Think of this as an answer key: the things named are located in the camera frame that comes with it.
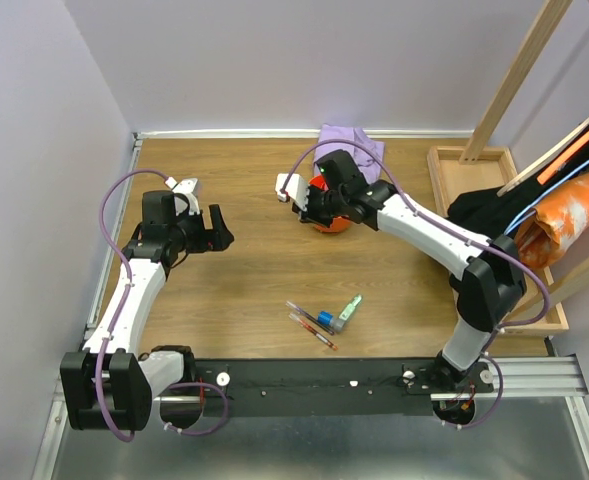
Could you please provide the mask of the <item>red ink pen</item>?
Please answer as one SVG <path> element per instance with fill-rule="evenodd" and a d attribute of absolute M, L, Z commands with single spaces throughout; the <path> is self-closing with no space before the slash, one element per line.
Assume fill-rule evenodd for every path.
<path fill-rule="evenodd" d="M 304 320 L 302 320 L 298 315 L 296 315 L 295 313 L 290 313 L 289 314 L 289 318 L 295 322 L 296 324 L 298 324 L 301 328 L 304 328 L 306 331 L 310 332 L 316 339 L 318 339 L 320 342 L 322 342 L 326 347 L 328 347 L 329 349 L 333 350 L 333 351 L 337 351 L 338 350 L 338 346 L 335 345 L 332 341 L 330 341 L 326 336 L 322 335 L 320 332 L 318 332 L 315 328 L 313 328 L 312 326 L 310 326 L 308 323 L 306 323 Z"/>

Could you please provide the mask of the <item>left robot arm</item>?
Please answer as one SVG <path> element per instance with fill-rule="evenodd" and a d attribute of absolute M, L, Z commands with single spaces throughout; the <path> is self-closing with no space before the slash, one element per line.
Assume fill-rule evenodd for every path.
<path fill-rule="evenodd" d="M 117 286 L 98 327 L 77 352 L 68 352 L 60 377 L 70 425 L 108 430 L 129 442 L 147 425 L 153 400 L 169 390 L 188 393 L 197 379 L 188 346 L 154 348 L 140 357 L 151 308 L 171 270 L 190 254 L 226 250 L 234 240 L 218 205 L 205 226 L 195 179 L 144 193 L 142 221 L 119 250 Z"/>

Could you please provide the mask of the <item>blue capped grey glue stick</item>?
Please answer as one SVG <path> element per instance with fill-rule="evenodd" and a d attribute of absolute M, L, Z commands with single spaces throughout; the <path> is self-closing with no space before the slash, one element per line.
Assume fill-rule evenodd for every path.
<path fill-rule="evenodd" d="M 342 317 L 335 317 L 326 311 L 319 312 L 317 321 L 320 325 L 334 333 L 341 333 L 346 325 L 346 321 Z"/>

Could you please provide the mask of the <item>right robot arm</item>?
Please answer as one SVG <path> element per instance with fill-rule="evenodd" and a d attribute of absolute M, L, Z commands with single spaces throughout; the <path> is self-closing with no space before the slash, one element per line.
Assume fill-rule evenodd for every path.
<path fill-rule="evenodd" d="M 319 161 L 325 182 L 319 188 L 295 173 L 278 177 L 280 200 L 292 202 L 303 223 L 327 227 L 337 217 L 364 224 L 408 242 L 445 267 L 457 294 L 458 321 L 438 353 L 434 379 L 454 392 L 470 380 L 470 369 L 487 348 L 493 332 L 526 292 L 514 242 L 459 227 L 411 200 L 391 182 L 365 179 L 345 150 Z"/>

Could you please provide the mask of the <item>purple ink clear pen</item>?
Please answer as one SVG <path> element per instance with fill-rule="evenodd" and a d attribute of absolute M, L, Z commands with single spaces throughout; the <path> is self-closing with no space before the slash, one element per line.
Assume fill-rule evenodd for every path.
<path fill-rule="evenodd" d="M 294 312 L 296 312 L 297 314 L 301 315 L 305 319 L 309 320 L 310 322 L 312 322 L 313 324 L 315 324 L 316 326 L 318 326 L 323 331 L 329 333 L 332 336 L 335 335 L 335 332 L 333 330 L 331 330 L 329 327 L 321 324 L 315 317 L 313 317 L 311 314 L 309 314 L 307 311 L 305 311 L 304 309 L 302 309 L 298 305 L 294 304 L 291 301 L 286 301 L 285 304 L 290 309 L 292 309 Z"/>

